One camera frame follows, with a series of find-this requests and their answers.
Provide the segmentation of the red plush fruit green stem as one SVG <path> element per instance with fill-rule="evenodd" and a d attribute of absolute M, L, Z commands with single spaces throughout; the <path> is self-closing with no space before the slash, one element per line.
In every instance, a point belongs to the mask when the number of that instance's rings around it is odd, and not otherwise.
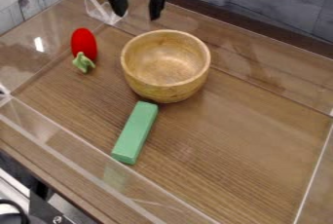
<path fill-rule="evenodd" d="M 95 68 L 97 45 L 95 36 L 87 28 L 76 29 L 71 35 L 71 53 L 73 56 L 72 65 L 83 73 Z"/>

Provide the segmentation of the black metal table bracket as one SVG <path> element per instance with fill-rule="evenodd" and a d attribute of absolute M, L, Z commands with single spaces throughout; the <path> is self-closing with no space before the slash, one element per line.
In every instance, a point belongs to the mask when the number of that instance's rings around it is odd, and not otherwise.
<path fill-rule="evenodd" d="M 75 224 L 33 192 L 29 193 L 28 220 L 29 224 Z"/>

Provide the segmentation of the clear acrylic tray walls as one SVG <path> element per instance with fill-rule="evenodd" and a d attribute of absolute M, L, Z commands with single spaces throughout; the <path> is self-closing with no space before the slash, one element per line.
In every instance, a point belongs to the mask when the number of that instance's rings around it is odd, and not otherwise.
<path fill-rule="evenodd" d="M 333 224 L 333 54 L 174 5 L 150 20 L 129 1 L 113 26 L 61 0 L 0 36 L 0 150 L 101 224 Z M 87 73 L 79 28 L 97 45 Z M 200 91 L 160 106 L 127 166 L 111 151 L 138 97 L 119 53 L 163 28 L 199 37 L 212 65 Z"/>

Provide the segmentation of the green rectangular block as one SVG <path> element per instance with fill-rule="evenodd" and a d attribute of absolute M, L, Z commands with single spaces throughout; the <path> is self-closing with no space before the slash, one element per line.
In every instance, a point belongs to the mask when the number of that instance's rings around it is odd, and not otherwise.
<path fill-rule="evenodd" d="M 158 112 L 156 104 L 136 102 L 111 153 L 112 158 L 119 162 L 128 165 L 136 163 Z"/>

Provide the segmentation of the light wooden bowl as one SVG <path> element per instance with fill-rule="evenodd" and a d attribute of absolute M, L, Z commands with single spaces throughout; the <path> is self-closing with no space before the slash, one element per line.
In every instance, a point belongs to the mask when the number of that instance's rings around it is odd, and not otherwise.
<path fill-rule="evenodd" d="M 186 100 L 204 85 L 211 52 L 192 34 L 162 29 L 133 37 L 120 51 L 125 83 L 159 103 Z"/>

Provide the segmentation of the clear acrylic corner bracket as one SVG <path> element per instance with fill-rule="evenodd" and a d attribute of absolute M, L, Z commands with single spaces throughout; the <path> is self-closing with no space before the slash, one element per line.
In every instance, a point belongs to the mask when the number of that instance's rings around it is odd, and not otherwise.
<path fill-rule="evenodd" d="M 121 17 L 117 16 L 108 2 L 99 3 L 97 0 L 83 1 L 87 15 L 104 24 L 113 26 L 125 19 L 127 15 L 123 15 Z"/>

